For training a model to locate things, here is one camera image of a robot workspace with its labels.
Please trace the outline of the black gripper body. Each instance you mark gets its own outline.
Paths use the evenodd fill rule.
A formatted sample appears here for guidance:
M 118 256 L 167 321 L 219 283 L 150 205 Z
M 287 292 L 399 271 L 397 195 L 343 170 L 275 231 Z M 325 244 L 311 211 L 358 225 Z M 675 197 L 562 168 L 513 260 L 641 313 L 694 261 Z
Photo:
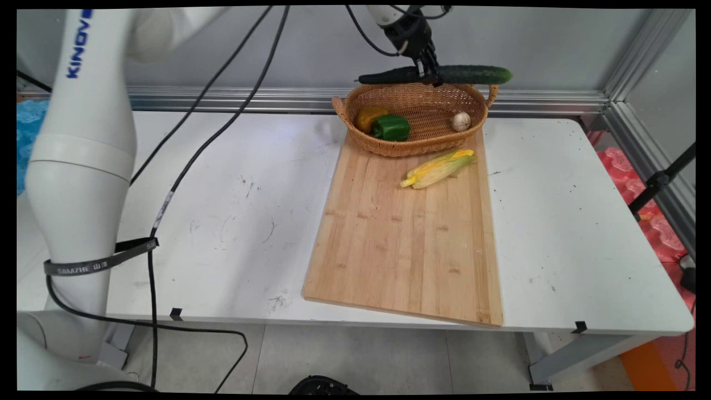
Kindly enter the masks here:
M 413 60 L 435 59 L 432 30 L 423 13 L 407 12 L 382 30 L 399 56 Z

